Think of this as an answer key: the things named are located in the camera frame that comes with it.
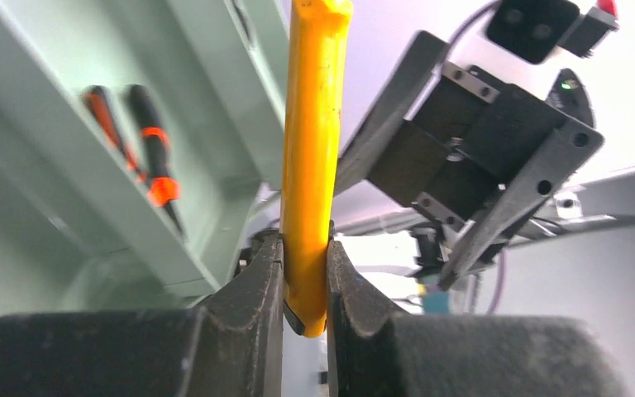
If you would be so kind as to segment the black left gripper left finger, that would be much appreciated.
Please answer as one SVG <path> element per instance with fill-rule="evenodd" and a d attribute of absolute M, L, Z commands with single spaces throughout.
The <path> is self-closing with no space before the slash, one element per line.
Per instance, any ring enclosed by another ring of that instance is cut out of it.
<path fill-rule="evenodd" d="M 0 396 L 278 396 L 281 236 L 189 309 L 0 318 Z"/>

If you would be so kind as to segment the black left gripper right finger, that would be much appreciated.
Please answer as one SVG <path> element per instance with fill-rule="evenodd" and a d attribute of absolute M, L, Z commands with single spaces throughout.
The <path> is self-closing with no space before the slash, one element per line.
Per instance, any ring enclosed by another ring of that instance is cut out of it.
<path fill-rule="evenodd" d="M 589 329 L 571 318 L 411 314 L 327 250 L 333 396 L 626 396 Z"/>

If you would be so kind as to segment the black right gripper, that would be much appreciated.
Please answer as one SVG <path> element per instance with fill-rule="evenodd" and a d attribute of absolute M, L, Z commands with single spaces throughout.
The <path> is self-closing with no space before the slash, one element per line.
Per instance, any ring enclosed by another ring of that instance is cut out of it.
<path fill-rule="evenodd" d="M 413 35 L 342 152 L 335 182 L 339 195 L 367 177 L 396 203 L 455 230 L 508 184 L 454 245 L 443 291 L 604 144 L 593 127 L 478 67 L 443 66 L 417 114 L 403 120 L 448 47 L 428 31 Z"/>

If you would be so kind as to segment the orange black needle-nose pliers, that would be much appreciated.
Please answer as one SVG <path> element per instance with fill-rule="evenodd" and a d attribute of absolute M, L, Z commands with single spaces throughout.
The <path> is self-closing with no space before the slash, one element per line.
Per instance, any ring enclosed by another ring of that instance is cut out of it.
<path fill-rule="evenodd" d="M 184 237 L 184 226 L 175 207 L 181 189 L 172 173 L 171 140 L 150 90 L 144 85 L 132 84 L 123 98 L 136 128 L 135 136 L 120 128 L 114 99 L 111 89 L 103 85 L 92 85 L 83 93 L 84 105 L 103 130 L 108 145 L 120 155 L 127 170 L 144 188 L 150 204 L 164 210 L 179 235 Z"/>

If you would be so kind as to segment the orange utility knife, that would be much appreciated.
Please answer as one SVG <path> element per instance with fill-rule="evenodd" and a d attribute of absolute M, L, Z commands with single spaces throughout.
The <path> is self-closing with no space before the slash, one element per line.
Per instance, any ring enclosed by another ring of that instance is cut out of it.
<path fill-rule="evenodd" d="M 337 175 L 350 1 L 293 1 L 279 229 L 294 331 L 327 321 L 327 248 Z"/>

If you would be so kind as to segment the translucent lid green toolbox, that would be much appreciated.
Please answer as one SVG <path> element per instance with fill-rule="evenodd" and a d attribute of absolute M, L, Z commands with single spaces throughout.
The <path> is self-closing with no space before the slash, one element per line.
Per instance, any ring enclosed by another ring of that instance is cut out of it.
<path fill-rule="evenodd" d="M 0 1 L 0 316 L 174 308 L 232 277 L 281 174 L 288 35 L 277 1 Z M 146 87 L 180 186 L 175 217 L 84 106 Z"/>

